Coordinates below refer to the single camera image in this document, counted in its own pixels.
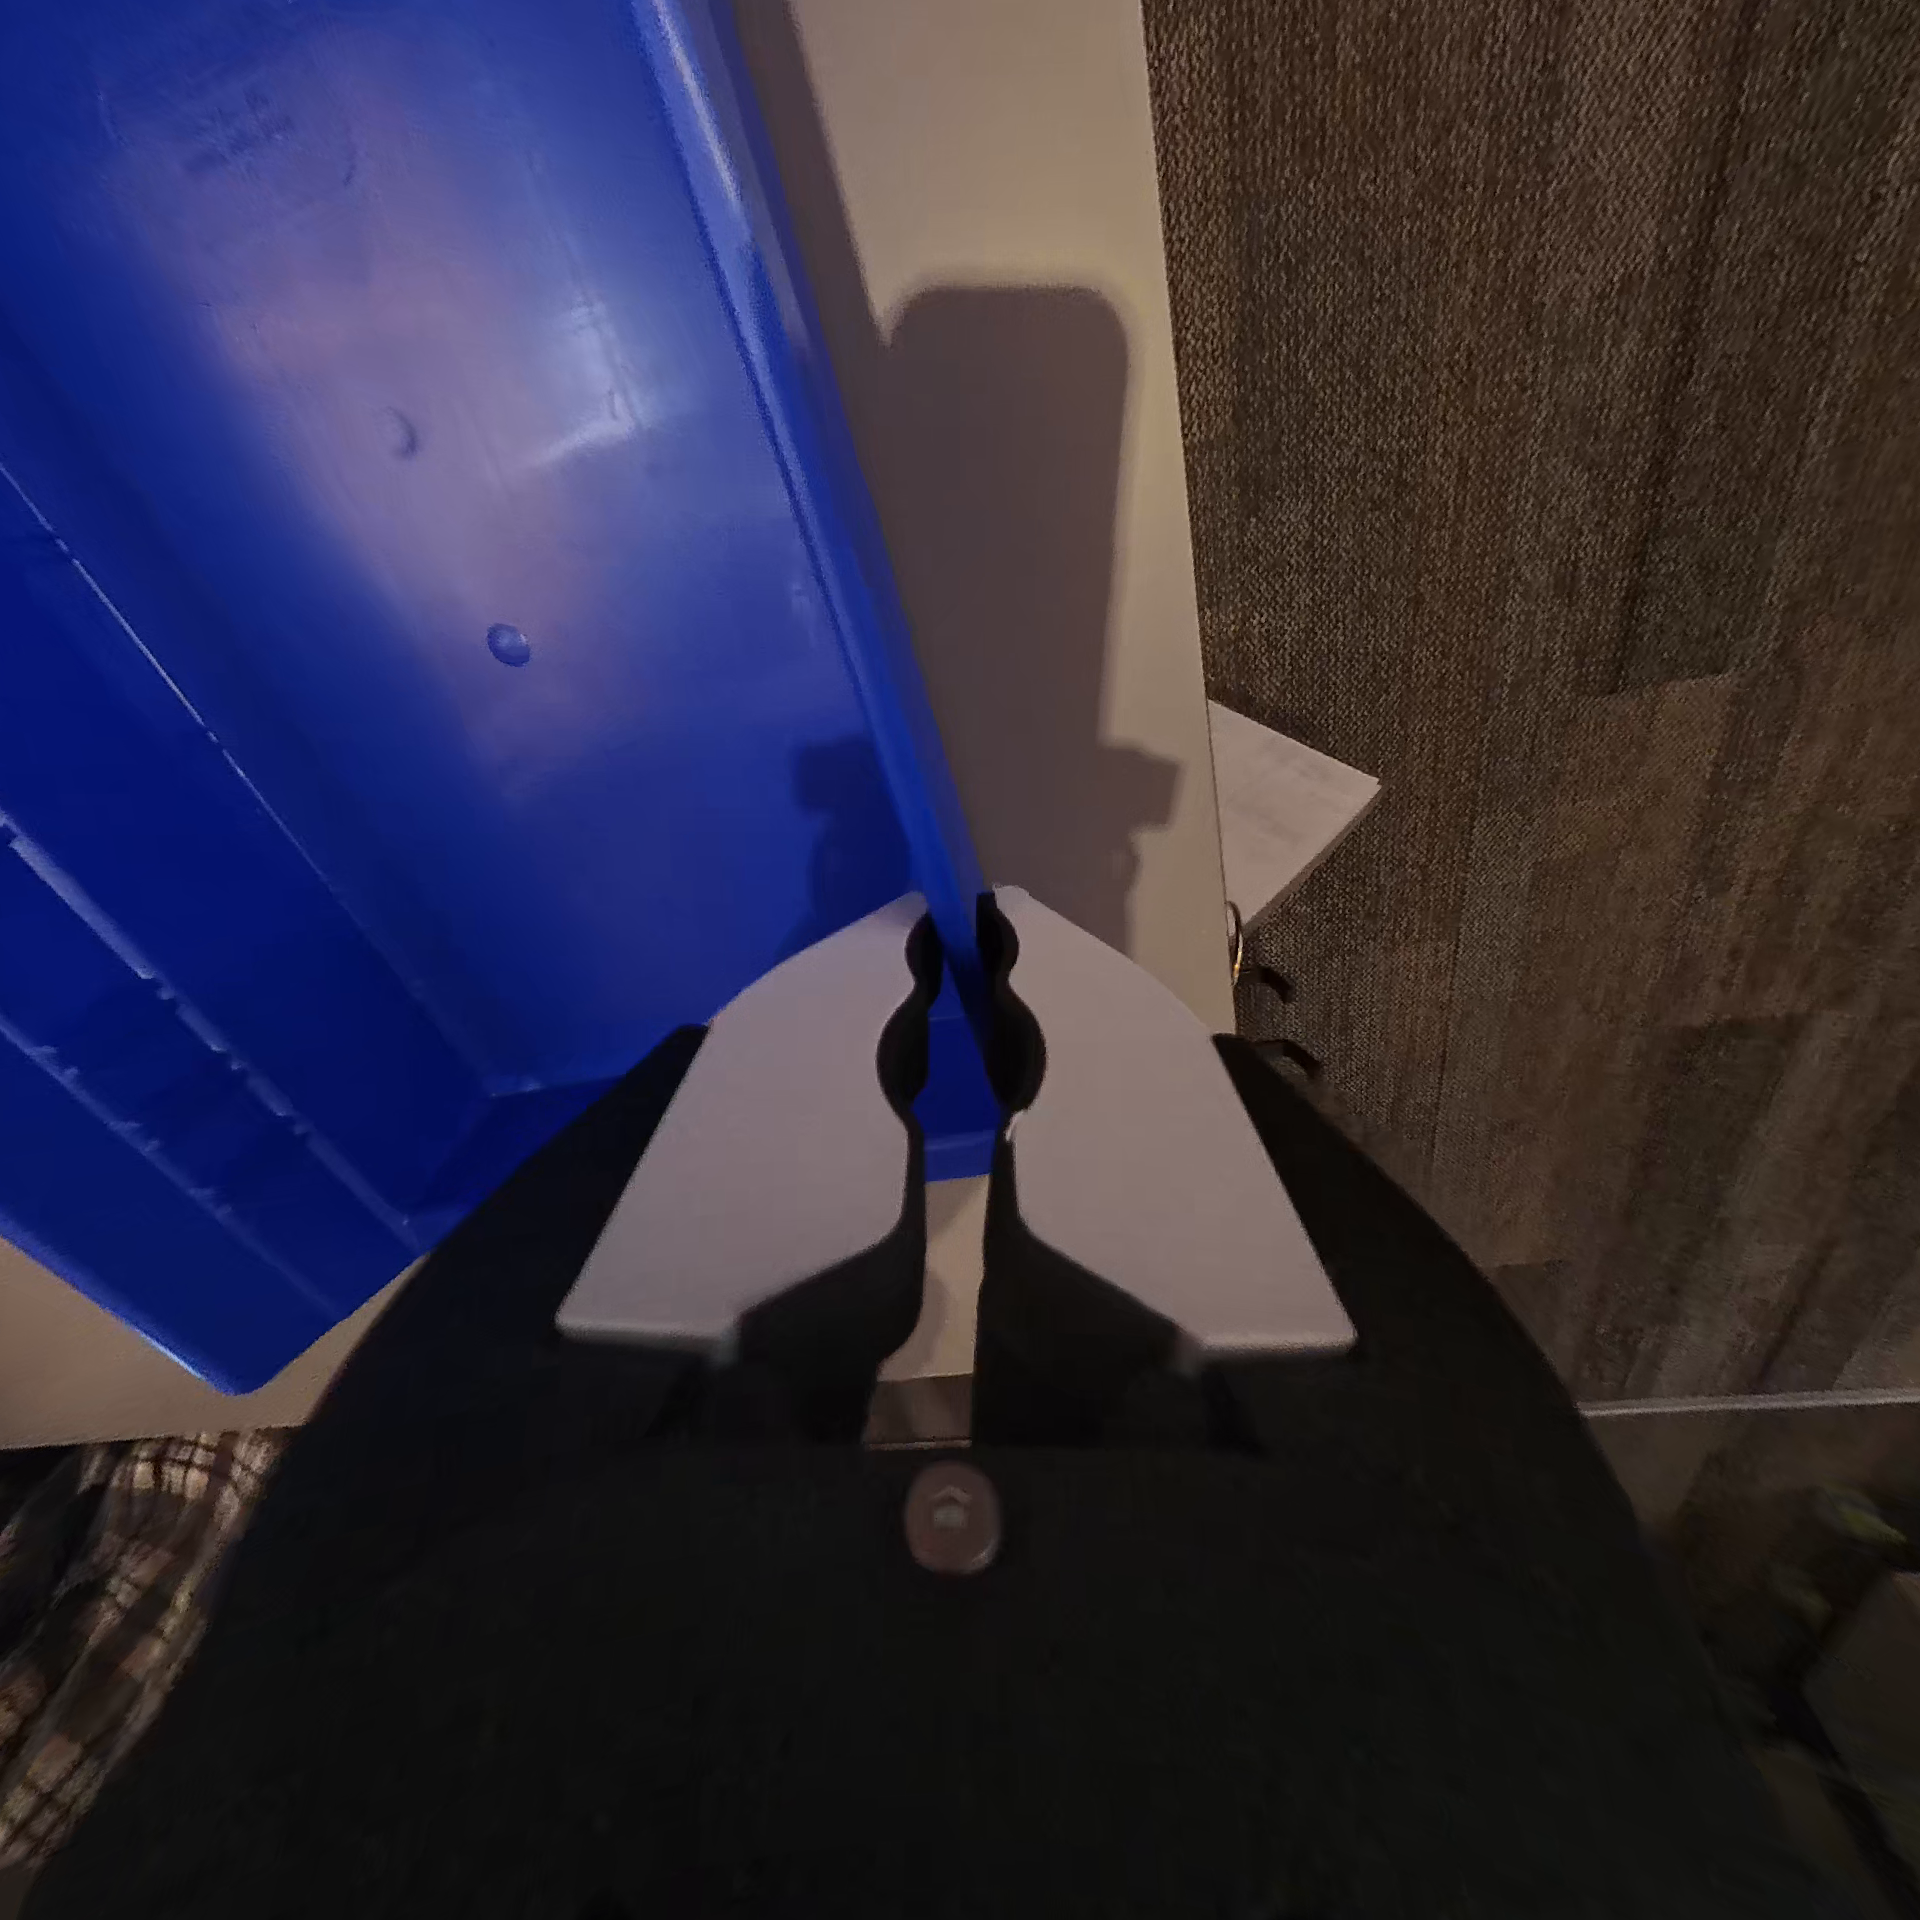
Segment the blue plastic bin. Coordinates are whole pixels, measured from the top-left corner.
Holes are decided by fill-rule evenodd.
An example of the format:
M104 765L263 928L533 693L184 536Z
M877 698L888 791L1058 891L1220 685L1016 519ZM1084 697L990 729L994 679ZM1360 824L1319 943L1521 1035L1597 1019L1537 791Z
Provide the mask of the blue plastic bin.
M727 3L4 3L4 1235L225 1394L975 855Z

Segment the person's plaid shirt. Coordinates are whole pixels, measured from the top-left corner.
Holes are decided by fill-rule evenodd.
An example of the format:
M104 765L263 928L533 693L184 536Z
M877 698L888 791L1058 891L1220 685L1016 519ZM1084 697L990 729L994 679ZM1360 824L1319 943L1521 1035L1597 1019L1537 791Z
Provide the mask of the person's plaid shirt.
M2 1882L10 1915L160 1712L288 1447L212 1431L2 1453Z

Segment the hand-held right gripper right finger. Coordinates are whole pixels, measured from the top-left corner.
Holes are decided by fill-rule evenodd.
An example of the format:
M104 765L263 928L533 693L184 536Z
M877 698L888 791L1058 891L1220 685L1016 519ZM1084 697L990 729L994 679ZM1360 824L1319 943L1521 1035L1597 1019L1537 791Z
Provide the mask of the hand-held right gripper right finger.
M1358 1331L1213 1030L1028 891L975 902L975 1035L999 1104L972 1435L1212 1439L1255 1369Z

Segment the white panel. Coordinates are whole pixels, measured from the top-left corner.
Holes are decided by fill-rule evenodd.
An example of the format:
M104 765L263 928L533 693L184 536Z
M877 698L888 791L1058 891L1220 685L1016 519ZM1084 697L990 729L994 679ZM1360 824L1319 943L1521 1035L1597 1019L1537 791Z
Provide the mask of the white panel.
M1377 776L1207 701L1223 891L1253 926L1374 809Z

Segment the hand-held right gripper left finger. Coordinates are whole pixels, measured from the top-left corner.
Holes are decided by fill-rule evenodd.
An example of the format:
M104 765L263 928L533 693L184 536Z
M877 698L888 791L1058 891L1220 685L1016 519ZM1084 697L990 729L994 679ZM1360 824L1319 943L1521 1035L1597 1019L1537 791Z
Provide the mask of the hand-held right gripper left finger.
M693 1360L728 1423L854 1442L924 1306L917 1099L942 977L927 905L905 893L727 1001L557 1330Z

